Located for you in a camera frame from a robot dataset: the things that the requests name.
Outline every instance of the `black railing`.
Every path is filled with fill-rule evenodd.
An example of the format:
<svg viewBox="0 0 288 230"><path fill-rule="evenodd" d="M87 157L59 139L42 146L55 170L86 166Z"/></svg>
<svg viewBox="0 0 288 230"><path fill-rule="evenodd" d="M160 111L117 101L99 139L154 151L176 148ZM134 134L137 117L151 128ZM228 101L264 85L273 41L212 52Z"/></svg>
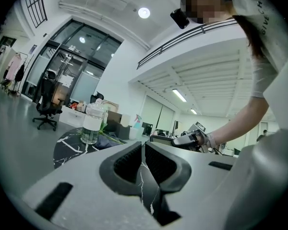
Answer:
<svg viewBox="0 0 288 230"><path fill-rule="evenodd" d="M169 40L168 42L166 42L165 44L163 44L162 46L160 46L159 48L155 49L153 52L151 52L149 55L147 55L146 57L144 57L142 60L139 61L138 63L138 68L139 69L142 65L144 65L145 63L147 63L148 61L150 61L151 59L153 59L154 57L161 55L164 51L166 51L167 49L175 46L176 44L179 44L181 42L183 42L184 40L189 39L190 37L199 35L199 34L205 34L206 32L210 31L210 30L214 30L223 26L228 26L228 25L233 25L233 24L237 24L237 21L235 19L228 19L222 22L217 22L217 23L213 23L210 25L200 25L197 26L191 30L188 30L182 34L180 34L179 36Z"/></svg>
<svg viewBox="0 0 288 230"><path fill-rule="evenodd" d="M35 28L47 20L43 0L25 0L25 3Z"/></svg>

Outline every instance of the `black office chair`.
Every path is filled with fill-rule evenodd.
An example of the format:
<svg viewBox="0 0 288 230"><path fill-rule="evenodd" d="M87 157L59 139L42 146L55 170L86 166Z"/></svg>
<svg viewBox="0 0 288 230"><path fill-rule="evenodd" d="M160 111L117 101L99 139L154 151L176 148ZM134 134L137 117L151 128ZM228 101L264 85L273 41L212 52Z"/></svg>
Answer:
<svg viewBox="0 0 288 230"><path fill-rule="evenodd" d="M36 109L40 113L40 115L44 115L45 117L33 118L33 122L35 122L35 120L42 121L42 123L37 126L37 129L40 129L43 124L48 123L53 127L53 130L56 131L57 122L54 120L50 120L48 117L52 118L52 115L62 113L59 108L63 104L64 100L58 99L60 101L59 104L52 103L52 96L55 90L55 81L53 80L55 78L56 74L52 71L48 71L47 77L42 79L40 91L43 100L41 104L37 104Z"/></svg>
<svg viewBox="0 0 288 230"><path fill-rule="evenodd" d="M95 103L97 99L103 100L104 96L101 93L97 92L96 95L91 95L91 102L90 103Z"/></svg>

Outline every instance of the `woman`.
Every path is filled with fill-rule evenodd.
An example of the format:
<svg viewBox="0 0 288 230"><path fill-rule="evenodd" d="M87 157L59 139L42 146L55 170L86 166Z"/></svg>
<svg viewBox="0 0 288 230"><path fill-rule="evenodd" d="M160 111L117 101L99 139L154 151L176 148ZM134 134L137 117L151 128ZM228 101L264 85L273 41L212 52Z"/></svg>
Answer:
<svg viewBox="0 0 288 230"><path fill-rule="evenodd" d="M253 66L252 93L248 104L223 127L199 139L214 148L254 128L268 110L263 92L288 59L288 26L269 0L181 0L181 10L197 23L233 17L244 30Z"/></svg>

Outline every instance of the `floor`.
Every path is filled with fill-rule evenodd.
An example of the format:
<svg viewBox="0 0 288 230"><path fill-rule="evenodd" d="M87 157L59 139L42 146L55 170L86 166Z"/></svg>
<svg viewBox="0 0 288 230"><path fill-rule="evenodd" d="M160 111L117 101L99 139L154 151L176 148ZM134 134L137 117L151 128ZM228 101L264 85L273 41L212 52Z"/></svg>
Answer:
<svg viewBox="0 0 288 230"><path fill-rule="evenodd" d="M54 146L61 135L73 129L58 123L40 130L36 105L23 97L8 96L0 89L0 181L3 188L21 196L27 188L54 170Z"/></svg>

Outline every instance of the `long hair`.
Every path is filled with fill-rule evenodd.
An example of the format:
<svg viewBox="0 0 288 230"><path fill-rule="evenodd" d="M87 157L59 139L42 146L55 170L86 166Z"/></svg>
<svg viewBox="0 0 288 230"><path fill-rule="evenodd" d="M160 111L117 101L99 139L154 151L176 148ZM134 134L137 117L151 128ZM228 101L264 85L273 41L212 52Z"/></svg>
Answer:
<svg viewBox="0 0 288 230"><path fill-rule="evenodd" d="M256 27L252 23L250 23L244 16L233 15L232 17L237 21L239 26L241 26L241 28L245 32L246 37L249 40L249 46L251 46L252 49L252 54L256 58L263 58L263 42L259 37L259 32L257 31Z"/></svg>

